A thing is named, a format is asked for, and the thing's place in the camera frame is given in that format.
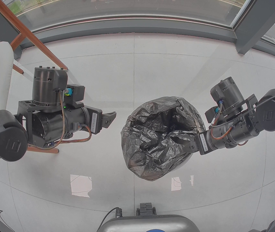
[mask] trash bin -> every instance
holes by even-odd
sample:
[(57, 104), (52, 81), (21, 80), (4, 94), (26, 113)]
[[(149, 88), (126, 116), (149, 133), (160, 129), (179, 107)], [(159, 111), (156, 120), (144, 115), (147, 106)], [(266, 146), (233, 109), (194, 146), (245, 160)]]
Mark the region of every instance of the trash bin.
[(200, 114), (184, 98), (146, 102), (128, 117), (121, 131), (126, 165), (142, 179), (157, 180), (192, 154), (186, 144), (203, 131)]

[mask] floor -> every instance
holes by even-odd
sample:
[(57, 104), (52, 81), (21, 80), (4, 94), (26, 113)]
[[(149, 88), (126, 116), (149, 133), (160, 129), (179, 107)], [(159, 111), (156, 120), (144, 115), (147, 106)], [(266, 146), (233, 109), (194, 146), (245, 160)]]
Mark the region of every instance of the floor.
[[(158, 214), (188, 217), (201, 232), (262, 230), (275, 219), (275, 132), (263, 131), (235, 149), (195, 153), (154, 182), (126, 168), (120, 144), (128, 115), (151, 99), (184, 97), (206, 127), (204, 112), (215, 105), (209, 91), (221, 79), (232, 76), (245, 98), (255, 93), (260, 99), (275, 88), (275, 57), (256, 50), (239, 55), (231, 43), (162, 34), (79, 37), (47, 47), (69, 67), (69, 82), (85, 85), (84, 103), (117, 111), (117, 118), (89, 142), (59, 146), (58, 154), (0, 159), (1, 215), (16, 232), (96, 231), (113, 207), (133, 215), (142, 202), (152, 202)], [(18, 65), (25, 73), (12, 73), (12, 113), (18, 101), (31, 99), (34, 68), (54, 64), (33, 47)], [(79, 192), (76, 176), (90, 190)], [(171, 186), (173, 179), (181, 189)]]

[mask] black garbage bag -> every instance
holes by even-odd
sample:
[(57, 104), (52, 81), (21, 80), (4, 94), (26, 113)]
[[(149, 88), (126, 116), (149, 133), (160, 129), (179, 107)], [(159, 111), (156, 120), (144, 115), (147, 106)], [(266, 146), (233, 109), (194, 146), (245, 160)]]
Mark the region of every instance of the black garbage bag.
[(139, 106), (121, 131), (128, 169), (153, 181), (179, 166), (192, 153), (186, 141), (205, 131), (198, 111), (180, 97), (161, 97)]

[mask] chair leg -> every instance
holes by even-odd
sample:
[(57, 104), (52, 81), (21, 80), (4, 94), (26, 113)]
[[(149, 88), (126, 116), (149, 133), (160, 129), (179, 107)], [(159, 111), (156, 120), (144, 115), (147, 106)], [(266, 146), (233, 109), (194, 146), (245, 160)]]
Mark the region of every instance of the chair leg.
[(52, 154), (58, 154), (59, 150), (57, 148), (54, 149), (38, 149), (33, 146), (28, 146), (28, 151), (34, 151), (34, 152), (43, 152), (43, 153), (52, 153)]

